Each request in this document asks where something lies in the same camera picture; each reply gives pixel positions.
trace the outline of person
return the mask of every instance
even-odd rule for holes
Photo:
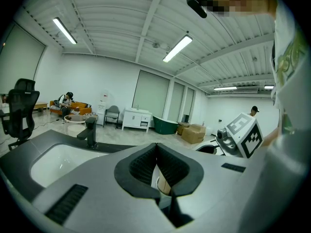
[[[67,92],[65,99],[66,100],[60,100],[62,102],[59,103],[59,107],[61,108],[62,111],[62,123],[65,123],[65,116],[70,114],[71,111],[71,101],[72,101],[73,93],[72,92]]]
[[[254,117],[257,112],[259,112],[257,106],[253,106],[252,109],[251,109],[251,113],[249,115]]]
[[[279,109],[279,123],[265,137],[263,146],[270,145],[282,134],[311,128],[308,111],[311,90],[311,54],[303,32],[290,9],[282,0],[200,0],[207,10],[219,15],[269,14],[275,20],[275,41],[270,57],[276,86],[275,106]]]

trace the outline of round table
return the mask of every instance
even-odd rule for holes
[[[85,128],[86,117],[81,115],[65,116],[65,133],[72,137],[77,137]]]

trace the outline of black slot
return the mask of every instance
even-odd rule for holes
[[[223,164],[222,167],[230,169],[230,170],[233,170],[233,171],[237,171],[237,172],[240,172],[240,173],[243,173],[244,170],[246,169],[243,166],[237,166],[237,165],[233,165],[233,164],[229,164],[229,163]]]
[[[79,203],[87,189],[88,188],[83,185],[75,184],[45,215],[54,222],[62,225]]]

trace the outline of vent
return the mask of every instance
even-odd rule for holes
[[[86,191],[87,187],[75,184],[45,215],[54,222],[62,225]]]
[[[232,91],[233,94],[256,94],[258,93],[257,86],[241,86]]]

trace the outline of ceiling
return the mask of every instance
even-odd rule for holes
[[[186,0],[25,0],[21,9],[63,53],[138,63],[209,94],[216,94],[213,88],[219,86],[257,85],[263,90],[274,83],[269,59],[275,24],[269,15],[218,17],[208,12],[203,19]],[[76,45],[59,31],[55,17]],[[187,31],[193,41],[163,62]]]

